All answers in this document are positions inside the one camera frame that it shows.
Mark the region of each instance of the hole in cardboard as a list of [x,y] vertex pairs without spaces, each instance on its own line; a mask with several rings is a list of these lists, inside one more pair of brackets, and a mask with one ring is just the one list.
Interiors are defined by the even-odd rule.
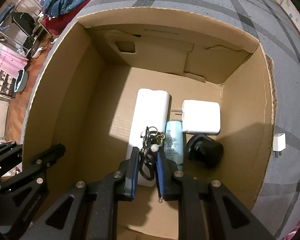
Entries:
[[232,228],[240,228],[249,224],[248,218],[242,214],[239,208],[228,198],[222,197]]
[[63,229],[72,205],[74,198],[68,197],[61,206],[46,220],[48,226],[54,227],[56,229]]
[[31,192],[31,188],[27,188],[12,198],[16,207],[19,207],[22,204],[22,202],[26,199],[26,197],[30,194],[30,192]]
[[116,41],[116,46],[118,47],[119,51],[122,53],[135,53],[136,46],[132,41]]

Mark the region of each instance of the bolt head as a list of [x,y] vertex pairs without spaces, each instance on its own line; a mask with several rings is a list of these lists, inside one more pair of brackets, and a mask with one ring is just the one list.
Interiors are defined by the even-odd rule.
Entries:
[[84,181],[82,181],[82,180],[78,181],[78,182],[75,184],[75,186],[76,186],[77,188],[83,188],[85,185],[86,185],[86,183],[85,183]]
[[220,187],[221,186],[221,182],[217,179],[214,179],[213,181],[211,181],[211,184],[213,187]]
[[43,182],[43,178],[37,178],[37,183],[38,184],[42,184],[42,182]]
[[182,171],[175,171],[174,172],[174,176],[181,178],[184,175],[184,173]]
[[123,173],[122,173],[121,171],[116,171],[116,172],[113,174],[113,176],[114,176],[115,178],[121,178],[121,177],[123,176]]

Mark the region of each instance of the black round object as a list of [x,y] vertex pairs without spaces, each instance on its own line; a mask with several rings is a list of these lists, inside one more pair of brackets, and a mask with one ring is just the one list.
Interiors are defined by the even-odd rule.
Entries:
[[215,167],[223,155],[223,145],[203,133],[194,135],[186,145],[186,157],[205,163],[208,169]]

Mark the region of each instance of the white charger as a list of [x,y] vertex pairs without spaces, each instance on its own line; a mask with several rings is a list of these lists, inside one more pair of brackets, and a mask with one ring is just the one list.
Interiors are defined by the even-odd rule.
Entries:
[[286,148],[286,134],[277,133],[273,136],[272,150],[275,152],[275,157],[281,155],[281,152]]
[[183,132],[218,134],[220,127],[220,105],[218,103],[198,100],[183,101]]

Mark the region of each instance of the cardboard box wall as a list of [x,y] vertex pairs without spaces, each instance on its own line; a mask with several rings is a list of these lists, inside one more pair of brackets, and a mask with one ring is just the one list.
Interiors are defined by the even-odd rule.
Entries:
[[[162,8],[121,8],[78,19],[47,63],[31,102],[23,165],[51,145],[66,154],[48,169],[42,211],[78,180],[93,182],[125,159],[140,88],[165,90],[170,109],[185,99],[218,102],[224,146],[217,168],[185,160],[197,179],[222,181],[251,209],[271,152],[274,89],[264,51],[250,34],[211,17]],[[170,115],[169,119],[180,116]],[[118,224],[178,236],[178,205],[138,186],[119,203]]]

